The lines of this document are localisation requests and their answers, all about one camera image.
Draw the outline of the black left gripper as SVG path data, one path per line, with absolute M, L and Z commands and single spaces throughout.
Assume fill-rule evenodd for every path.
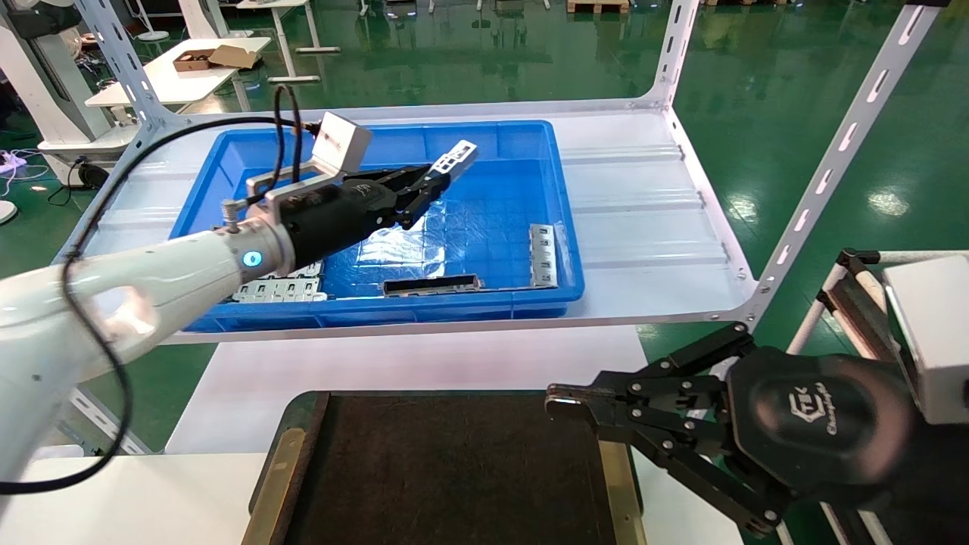
M 283 203 L 283 226 L 300 269 L 398 224 L 411 229 L 450 187 L 432 165 L 357 173 Z

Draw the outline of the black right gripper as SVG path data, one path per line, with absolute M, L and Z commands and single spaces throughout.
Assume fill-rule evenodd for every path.
M 923 427 L 899 370 L 848 354 L 806 357 L 755 348 L 747 325 L 723 325 L 633 372 L 601 370 L 588 385 L 550 385 L 544 408 L 554 419 L 584 421 L 602 441 L 637 449 L 750 534 L 773 534 L 786 505 L 758 496 L 674 432 L 648 424 L 647 408 L 594 404 L 700 410 L 728 391 L 737 447 L 797 496 L 886 494 Z M 730 358 L 740 359 L 726 379 L 710 372 Z

